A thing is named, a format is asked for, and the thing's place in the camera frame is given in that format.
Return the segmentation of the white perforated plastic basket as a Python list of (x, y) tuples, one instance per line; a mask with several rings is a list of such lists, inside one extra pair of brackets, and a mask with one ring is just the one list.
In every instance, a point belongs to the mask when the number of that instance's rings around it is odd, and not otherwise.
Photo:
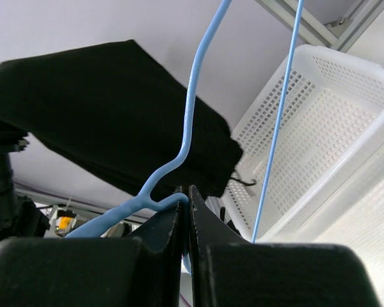
[(295, 49), (233, 131), (243, 149), (223, 202), (246, 240), (291, 236), (384, 143), (384, 68)]

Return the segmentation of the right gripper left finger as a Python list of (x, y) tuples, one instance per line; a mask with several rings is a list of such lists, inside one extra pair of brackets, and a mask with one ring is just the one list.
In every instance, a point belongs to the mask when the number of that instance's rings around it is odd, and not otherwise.
[(120, 238), (0, 242), (0, 306), (178, 306), (183, 207)]

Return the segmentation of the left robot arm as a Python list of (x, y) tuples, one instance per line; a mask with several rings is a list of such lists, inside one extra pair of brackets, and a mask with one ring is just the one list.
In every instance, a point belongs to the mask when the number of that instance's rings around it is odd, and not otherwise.
[(0, 241), (10, 237), (43, 237), (49, 219), (27, 196), (15, 192), (9, 154), (27, 147), (28, 133), (0, 121)]

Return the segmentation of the black trousers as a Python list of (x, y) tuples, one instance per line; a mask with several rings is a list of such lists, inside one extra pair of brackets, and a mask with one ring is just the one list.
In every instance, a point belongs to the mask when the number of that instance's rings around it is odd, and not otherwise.
[(0, 121), (131, 195), (178, 154), (185, 101), (134, 40), (0, 63)]

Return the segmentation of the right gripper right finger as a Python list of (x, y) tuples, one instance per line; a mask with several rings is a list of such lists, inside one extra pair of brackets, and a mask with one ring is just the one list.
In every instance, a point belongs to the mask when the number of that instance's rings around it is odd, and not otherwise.
[(362, 261), (346, 246), (252, 244), (189, 188), (195, 306), (379, 306)]

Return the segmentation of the left aluminium frame strut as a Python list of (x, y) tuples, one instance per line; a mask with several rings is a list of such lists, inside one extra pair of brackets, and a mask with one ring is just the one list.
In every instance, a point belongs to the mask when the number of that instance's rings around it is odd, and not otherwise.
[[(265, 10), (265, 34), (281, 41), (293, 30), (298, 1), (256, 1)], [(384, 1), (304, 1), (301, 43), (350, 54), (375, 54), (384, 44)]]

